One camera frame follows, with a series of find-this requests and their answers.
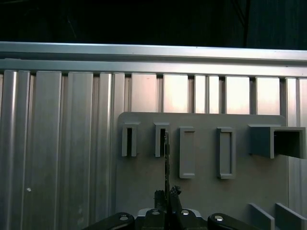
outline gray pegboard panel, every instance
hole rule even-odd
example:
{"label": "gray pegboard panel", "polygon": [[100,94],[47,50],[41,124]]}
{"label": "gray pegboard panel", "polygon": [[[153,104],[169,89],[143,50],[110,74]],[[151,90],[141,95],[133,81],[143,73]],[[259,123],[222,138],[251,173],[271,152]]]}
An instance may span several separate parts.
{"label": "gray pegboard panel", "polygon": [[[135,123],[138,124],[136,157],[123,157],[123,126]],[[164,189],[164,156],[157,157],[156,146],[163,143],[156,140],[159,137],[156,129],[161,128],[156,124],[167,124],[170,184],[181,187],[179,197],[184,208],[196,209],[204,218],[222,212],[250,222],[249,203],[272,216],[275,203],[288,205],[287,157],[278,155],[270,159],[250,155],[250,125],[282,127],[286,126],[284,117],[126,112],[118,118],[118,149],[113,156],[117,164],[114,195],[117,212],[136,215],[140,209],[153,207],[154,192]],[[180,146],[180,140],[191,147],[182,146],[182,143]],[[221,140],[231,149],[221,148]],[[226,179],[218,176],[227,175],[228,171],[230,176]]]}

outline gray plastic block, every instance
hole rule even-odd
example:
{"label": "gray plastic block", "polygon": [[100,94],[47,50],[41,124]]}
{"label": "gray plastic block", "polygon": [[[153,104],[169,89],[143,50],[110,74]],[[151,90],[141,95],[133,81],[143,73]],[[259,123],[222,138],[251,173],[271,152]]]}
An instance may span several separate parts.
{"label": "gray plastic block", "polygon": [[122,126],[122,150],[121,156],[136,157],[137,125],[138,122],[125,123]]}
{"label": "gray plastic block", "polygon": [[274,159],[276,155],[306,158],[304,127],[255,126],[251,129],[250,153]]}
{"label": "gray plastic block", "polygon": [[194,127],[180,127],[179,177],[195,177]]}
{"label": "gray plastic block", "polygon": [[169,129],[169,123],[156,122],[155,124],[155,157],[164,152],[164,134]]}
{"label": "gray plastic block", "polygon": [[[125,123],[137,125],[137,157],[122,157],[122,127]],[[180,113],[122,113],[118,118],[118,135],[112,139],[116,146],[111,162],[116,172],[115,193],[111,194],[116,212],[136,215],[143,208],[152,207],[154,192],[165,187],[165,159],[155,157],[156,124],[169,123],[170,185],[181,187],[180,201],[184,208],[198,210],[204,218],[222,212],[246,223],[249,222],[249,203],[257,204],[269,215],[274,215],[275,203],[288,204],[287,156],[269,158],[250,155],[249,125],[282,127],[286,120],[277,115],[224,115]],[[182,179],[180,153],[191,160],[184,149],[190,146],[189,134],[181,142],[180,128],[194,127],[194,178]],[[231,127],[236,140],[236,177],[231,180],[217,178],[218,127]]]}
{"label": "gray plastic block", "polygon": [[275,218],[280,230],[307,230],[307,219],[280,203],[275,206]]}
{"label": "gray plastic block", "polygon": [[274,230],[275,219],[255,204],[249,204],[251,224],[262,230]]}
{"label": "gray plastic block", "polygon": [[217,176],[221,179],[236,177],[236,132],[230,127],[217,128]]}

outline rectangular slot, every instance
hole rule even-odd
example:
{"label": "rectangular slot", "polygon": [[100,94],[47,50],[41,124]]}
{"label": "rectangular slot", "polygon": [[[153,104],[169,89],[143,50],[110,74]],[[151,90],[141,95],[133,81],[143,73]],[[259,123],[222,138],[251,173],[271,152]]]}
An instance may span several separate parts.
{"label": "rectangular slot", "polygon": [[220,179],[234,179],[236,172],[236,134],[232,128],[218,129],[217,174]]}
{"label": "rectangular slot", "polygon": [[192,179],[195,177],[194,132],[194,127],[180,128],[180,178]]}
{"label": "rectangular slot", "polygon": [[164,156],[165,128],[160,129],[160,156]]}
{"label": "rectangular slot", "polygon": [[137,125],[138,123],[123,124],[122,130],[122,157],[136,157],[137,150]]}
{"label": "rectangular slot", "polygon": [[305,158],[305,132],[295,129],[275,130],[273,135],[274,155],[286,155],[296,158]]}
{"label": "rectangular slot", "polygon": [[132,153],[132,128],[127,128],[127,156]]}
{"label": "rectangular slot", "polygon": [[157,122],[155,125],[155,157],[164,155],[164,136],[169,129],[169,123]]}

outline gray plastic holder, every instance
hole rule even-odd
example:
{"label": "gray plastic holder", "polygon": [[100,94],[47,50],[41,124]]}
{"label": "gray plastic holder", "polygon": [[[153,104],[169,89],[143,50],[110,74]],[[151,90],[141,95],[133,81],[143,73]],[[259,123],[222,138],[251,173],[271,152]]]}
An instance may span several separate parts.
{"label": "gray plastic holder", "polygon": [[180,127],[179,177],[195,177],[194,127]]}
{"label": "gray plastic holder", "polygon": [[306,159],[306,128],[249,125],[250,153],[274,159],[285,155]]}
{"label": "gray plastic holder", "polygon": [[220,179],[236,177],[236,132],[230,127],[217,128],[217,176]]}

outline silver bolt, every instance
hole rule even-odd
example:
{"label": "silver bolt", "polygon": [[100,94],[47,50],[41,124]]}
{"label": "silver bolt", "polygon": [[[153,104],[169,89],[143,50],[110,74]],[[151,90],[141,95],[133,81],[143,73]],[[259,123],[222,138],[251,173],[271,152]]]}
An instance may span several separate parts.
{"label": "silver bolt", "polygon": [[187,210],[182,210],[182,211],[181,211],[181,214],[183,214],[183,215],[186,216],[186,215],[188,215],[188,214],[190,214],[190,213],[189,213],[189,211],[187,211]]}
{"label": "silver bolt", "polygon": [[122,216],[122,217],[119,218],[119,220],[128,220],[128,219],[129,219],[129,218],[126,217],[126,216]]}
{"label": "silver bolt", "polygon": [[214,219],[216,221],[223,221],[224,220],[223,217],[221,217],[221,216],[215,216]]}

